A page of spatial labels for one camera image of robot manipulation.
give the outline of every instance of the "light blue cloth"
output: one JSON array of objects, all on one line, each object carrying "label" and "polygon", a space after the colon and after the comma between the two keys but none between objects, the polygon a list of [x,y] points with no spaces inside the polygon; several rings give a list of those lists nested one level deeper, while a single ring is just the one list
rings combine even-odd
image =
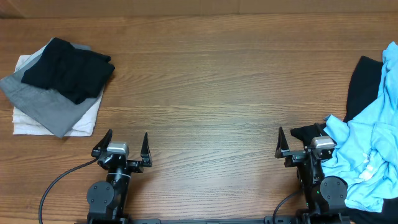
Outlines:
[{"label": "light blue cloth", "polygon": [[326,117],[325,132],[336,143],[322,164],[326,176],[348,183],[346,206],[381,212],[384,198],[398,197],[398,46],[383,51],[377,99],[348,123]]}]

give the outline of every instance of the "wire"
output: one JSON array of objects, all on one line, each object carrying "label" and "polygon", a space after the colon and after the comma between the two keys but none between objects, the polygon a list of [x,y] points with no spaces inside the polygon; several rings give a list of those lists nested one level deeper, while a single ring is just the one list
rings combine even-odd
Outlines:
[{"label": "wire", "polygon": [[273,224],[276,224],[275,222],[275,217],[276,217],[276,213],[278,212],[278,209],[285,203],[287,202],[289,199],[291,199],[292,197],[296,196],[297,194],[299,194],[302,190],[297,190],[295,192],[293,192],[291,195],[287,196],[285,199],[283,199],[283,201],[281,201],[278,206],[276,206],[275,210],[274,210],[274,214],[272,215],[272,222]]},{"label": "wire", "polygon": [[86,162],[85,164],[82,164],[82,165],[80,165],[80,166],[76,166],[75,168],[70,169],[70,170],[64,172],[64,173],[61,174],[59,177],[57,177],[57,178],[50,184],[49,187],[47,187],[47,190],[45,190],[45,192],[44,192],[44,194],[43,194],[43,197],[42,197],[42,200],[40,201],[40,205],[39,205],[39,223],[40,223],[40,224],[43,224],[42,210],[43,210],[43,204],[44,204],[45,197],[47,196],[47,194],[49,193],[49,191],[51,190],[51,188],[58,182],[58,180],[60,180],[62,177],[65,177],[66,175],[70,174],[71,172],[73,172],[73,171],[75,171],[75,170],[78,170],[78,169],[80,169],[80,168],[82,168],[82,167],[88,166],[88,165],[90,165],[90,164],[96,162],[97,160],[98,160],[98,158],[95,158],[95,159],[93,159],[92,161]]}]

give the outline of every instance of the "white cloth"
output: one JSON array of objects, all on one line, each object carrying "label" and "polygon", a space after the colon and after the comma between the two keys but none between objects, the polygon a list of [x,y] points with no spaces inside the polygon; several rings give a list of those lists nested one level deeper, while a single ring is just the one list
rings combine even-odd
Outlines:
[{"label": "white cloth", "polygon": [[[15,71],[18,71],[25,64],[29,63],[33,58],[38,57],[44,50],[45,46],[32,55],[21,55],[18,59]],[[81,119],[68,131],[66,136],[91,136],[93,134],[98,109],[102,99],[103,91],[100,93],[95,104],[81,117]],[[39,124],[31,117],[24,114],[21,110],[14,107],[12,115],[14,123],[13,134],[31,134],[31,135],[53,135],[49,130]]]}]

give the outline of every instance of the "stack of folded clothes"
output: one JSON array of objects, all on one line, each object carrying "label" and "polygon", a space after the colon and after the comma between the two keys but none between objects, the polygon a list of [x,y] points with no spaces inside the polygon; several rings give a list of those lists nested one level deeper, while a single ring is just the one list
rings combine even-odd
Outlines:
[{"label": "stack of folded clothes", "polygon": [[15,106],[14,134],[91,136],[103,88],[114,66],[89,46],[53,38],[21,55],[0,89]]}]

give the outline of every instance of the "folded cloth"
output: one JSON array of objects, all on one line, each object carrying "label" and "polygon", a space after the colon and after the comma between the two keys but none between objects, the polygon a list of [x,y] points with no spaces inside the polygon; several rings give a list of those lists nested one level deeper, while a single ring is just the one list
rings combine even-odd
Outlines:
[{"label": "folded cloth", "polygon": [[344,123],[326,117],[324,129],[337,143],[333,158],[322,164],[326,176],[348,184],[346,206],[381,212],[384,198],[398,197],[398,46],[382,55],[377,99]]},{"label": "folded cloth", "polygon": [[[32,60],[32,57],[30,56],[31,55],[21,55],[18,59],[15,71],[21,69],[21,66],[27,60]],[[95,104],[81,117],[81,119],[75,125],[73,125],[72,130],[68,131],[66,136],[91,136],[93,134],[101,99],[102,92]],[[14,134],[53,135],[49,130],[47,130],[31,117],[24,114],[16,107],[14,107],[12,122],[14,123]]]},{"label": "folded cloth", "polygon": [[75,104],[96,98],[109,80],[114,66],[110,56],[76,49],[59,38],[52,39],[41,58],[25,71],[21,82],[55,89]]},{"label": "folded cloth", "polygon": [[[73,44],[73,46],[78,49],[90,49],[84,45]],[[41,53],[42,51],[36,52],[21,65],[18,71],[0,80],[0,89],[16,108],[36,120],[52,134],[62,138],[98,98],[87,98],[76,105],[56,90],[44,90],[21,83],[24,72],[39,60]]]}]

